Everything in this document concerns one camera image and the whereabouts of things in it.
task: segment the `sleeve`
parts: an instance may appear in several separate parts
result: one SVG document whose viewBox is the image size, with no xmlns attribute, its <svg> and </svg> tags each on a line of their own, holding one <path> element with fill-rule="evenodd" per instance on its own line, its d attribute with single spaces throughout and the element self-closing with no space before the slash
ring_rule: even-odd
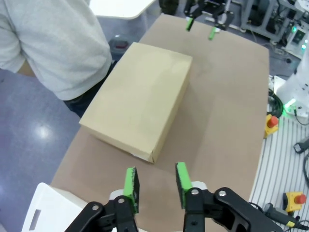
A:
<svg viewBox="0 0 309 232">
<path fill-rule="evenodd" d="M 0 69 L 18 72 L 24 62 L 20 42 L 9 22 L 0 15 Z"/>
</svg>

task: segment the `black bag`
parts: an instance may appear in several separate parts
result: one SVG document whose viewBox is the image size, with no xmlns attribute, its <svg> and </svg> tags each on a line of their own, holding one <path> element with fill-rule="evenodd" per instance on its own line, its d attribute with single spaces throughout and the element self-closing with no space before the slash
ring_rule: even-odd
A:
<svg viewBox="0 0 309 232">
<path fill-rule="evenodd" d="M 159 4 L 162 13 L 166 15 L 175 15 L 179 5 L 179 0 L 159 0 Z"/>
</svg>

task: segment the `white table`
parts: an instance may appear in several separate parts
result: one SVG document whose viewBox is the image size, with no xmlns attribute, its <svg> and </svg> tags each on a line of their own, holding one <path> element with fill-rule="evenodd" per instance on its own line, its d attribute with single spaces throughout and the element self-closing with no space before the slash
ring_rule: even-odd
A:
<svg viewBox="0 0 309 232">
<path fill-rule="evenodd" d="M 145 11 L 154 1 L 155 0 L 91 0 L 89 6 L 98 17 L 133 19 L 142 15 L 144 26 L 147 30 L 148 21 Z"/>
</svg>

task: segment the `black pants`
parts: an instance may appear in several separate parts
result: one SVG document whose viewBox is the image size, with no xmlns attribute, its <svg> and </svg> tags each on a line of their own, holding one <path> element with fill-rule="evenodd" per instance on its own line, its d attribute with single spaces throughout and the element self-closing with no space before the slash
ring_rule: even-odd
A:
<svg viewBox="0 0 309 232">
<path fill-rule="evenodd" d="M 95 86 L 93 86 L 91 89 L 89 89 L 86 93 L 83 95 L 69 101 L 64 101 L 66 106 L 74 113 L 76 113 L 79 117 L 82 117 L 88 108 L 89 104 L 97 94 L 98 90 L 101 88 L 104 81 L 107 79 L 108 75 L 111 73 L 112 69 L 116 65 L 116 61 L 111 64 L 110 69 L 108 70 L 106 76 L 101 80 L 99 83 L 97 83 Z"/>
</svg>

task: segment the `green light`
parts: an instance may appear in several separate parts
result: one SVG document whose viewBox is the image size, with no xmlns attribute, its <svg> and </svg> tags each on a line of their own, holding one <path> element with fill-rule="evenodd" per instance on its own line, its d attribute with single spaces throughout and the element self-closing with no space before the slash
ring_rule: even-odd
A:
<svg viewBox="0 0 309 232">
<path fill-rule="evenodd" d="M 288 103 L 286 103 L 284 105 L 284 108 L 289 108 L 291 105 L 293 105 L 296 102 L 296 100 L 294 98 L 292 98 L 291 100 L 289 100 Z"/>
</svg>

